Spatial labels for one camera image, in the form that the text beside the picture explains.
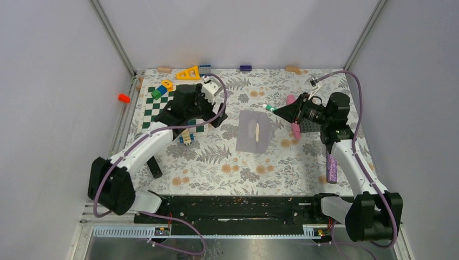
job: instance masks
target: orange cap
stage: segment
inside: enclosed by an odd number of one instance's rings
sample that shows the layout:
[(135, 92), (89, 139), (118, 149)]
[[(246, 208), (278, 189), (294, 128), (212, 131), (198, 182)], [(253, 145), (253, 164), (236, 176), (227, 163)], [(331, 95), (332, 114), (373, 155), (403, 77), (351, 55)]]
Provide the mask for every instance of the orange cap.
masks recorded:
[(120, 94), (118, 96), (118, 100), (121, 100), (123, 101), (124, 103), (129, 103), (130, 102), (130, 98), (124, 94)]

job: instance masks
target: gray wall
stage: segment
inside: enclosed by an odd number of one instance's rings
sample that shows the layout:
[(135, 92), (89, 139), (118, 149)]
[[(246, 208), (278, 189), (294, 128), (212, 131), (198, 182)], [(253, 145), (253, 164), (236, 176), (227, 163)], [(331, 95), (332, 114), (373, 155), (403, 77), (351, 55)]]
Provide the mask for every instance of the gray wall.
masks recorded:
[(64, 259), (129, 75), (88, 1), (0, 4), (0, 259)]
[(459, 258), (458, 12), (458, 1), (388, 1), (351, 68), (377, 172), (404, 199), (417, 260)]
[(136, 69), (344, 66), (378, 0), (100, 0)]

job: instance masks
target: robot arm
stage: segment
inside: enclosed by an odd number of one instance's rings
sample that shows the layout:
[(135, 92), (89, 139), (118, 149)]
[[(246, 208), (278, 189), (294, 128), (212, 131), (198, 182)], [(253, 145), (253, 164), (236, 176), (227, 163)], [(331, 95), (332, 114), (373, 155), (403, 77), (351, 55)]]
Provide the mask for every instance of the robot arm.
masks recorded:
[[(356, 155), (363, 158), (358, 147), (352, 149), (353, 131), (347, 125), (350, 110), (350, 98), (343, 93), (331, 94), (324, 107), (310, 100), (308, 93), (303, 93), (292, 104), (278, 108), (274, 114), (290, 123), (311, 120), (321, 125), (320, 139), (338, 164), (343, 169), (354, 195), (353, 203), (346, 202), (335, 194), (317, 194), (316, 212), (332, 217), (345, 224), (347, 234), (353, 241), (377, 241), (392, 239), (393, 228), (387, 209), (382, 199), (360, 167)], [(390, 193), (379, 181), (365, 160), (363, 167), (370, 178), (383, 192), (397, 223), (400, 225), (403, 200), (398, 193)]]
[[(177, 86), (174, 99), (169, 101), (163, 111), (155, 117), (147, 131), (134, 140), (123, 151), (114, 154), (109, 159), (97, 158), (91, 167), (88, 187), (88, 197), (95, 199), (97, 189), (108, 170), (117, 163), (110, 173), (110, 178), (105, 182), (99, 196), (99, 203), (112, 210), (117, 215), (122, 215), (128, 210), (146, 211), (155, 213), (161, 198), (155, 193), (134, 190), (132, 180), (135, 174), (145, 163), (153, 167), (156, 173), (154, 178), (159, 178), (162, 173), (159, 169), (155, 153), (177, 138), (185, 128), (164, 129), (153, 133), (156, 129), (186, 126), (189, 120), (215, 117), (213, 112), (215, 97), (221, 88), (208, 77), (203, 77), (203, 84), (185, 84)], [(210, 124), (219, 127), (227, 118), (225, 111)]]

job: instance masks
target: purple cylinder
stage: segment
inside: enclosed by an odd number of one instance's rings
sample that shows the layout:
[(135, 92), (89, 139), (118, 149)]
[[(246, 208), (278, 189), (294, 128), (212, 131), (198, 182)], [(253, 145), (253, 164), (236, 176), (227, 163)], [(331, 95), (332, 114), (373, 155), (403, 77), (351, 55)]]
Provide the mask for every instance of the purple cylinder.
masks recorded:
[(327, 182), (335, 184), (338, 181), (338, 162), (327, 151)]

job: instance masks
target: yellow triangle block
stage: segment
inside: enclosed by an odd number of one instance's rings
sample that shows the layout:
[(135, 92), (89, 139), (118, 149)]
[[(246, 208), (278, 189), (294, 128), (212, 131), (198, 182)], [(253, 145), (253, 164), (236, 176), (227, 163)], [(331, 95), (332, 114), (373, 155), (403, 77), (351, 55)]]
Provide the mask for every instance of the yellow triangle block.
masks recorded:
[(175, 76), (178, 80), (199, 80), (201, 77), (199, 76), (198, 66), (194, 66), (193, 68), (186, 69), (177, 73)]

